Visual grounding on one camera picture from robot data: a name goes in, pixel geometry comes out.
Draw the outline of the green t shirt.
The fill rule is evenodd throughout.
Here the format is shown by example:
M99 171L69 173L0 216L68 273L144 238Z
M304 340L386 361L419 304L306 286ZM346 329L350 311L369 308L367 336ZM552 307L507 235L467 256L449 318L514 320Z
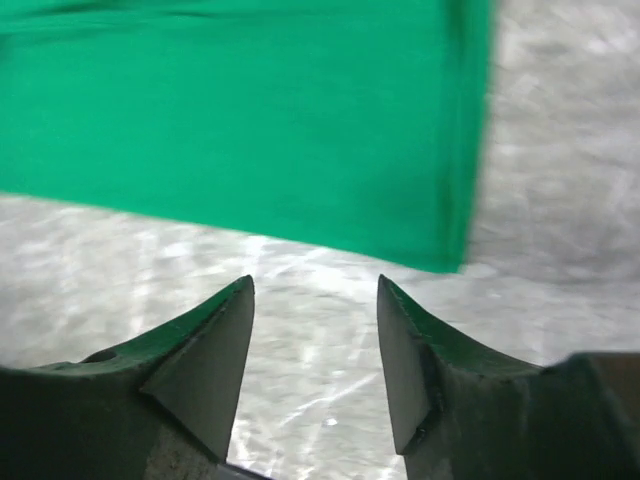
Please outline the green t shirt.
M492 1L5 1L1 187L465 262Z

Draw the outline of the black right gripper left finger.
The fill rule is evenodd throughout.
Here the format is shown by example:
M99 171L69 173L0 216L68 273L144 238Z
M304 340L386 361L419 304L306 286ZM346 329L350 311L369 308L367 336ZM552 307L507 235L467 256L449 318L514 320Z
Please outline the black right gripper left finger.
M78 362L1 371L5 479L248 479L227 460L254 320L244 276Z

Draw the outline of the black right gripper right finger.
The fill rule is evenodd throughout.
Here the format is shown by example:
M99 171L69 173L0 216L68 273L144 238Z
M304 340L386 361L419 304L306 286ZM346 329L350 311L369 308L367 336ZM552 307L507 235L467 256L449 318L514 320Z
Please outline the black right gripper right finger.
M496 351L381 277L381 359L396 452L411 479L635 479L639 356L547 366Z

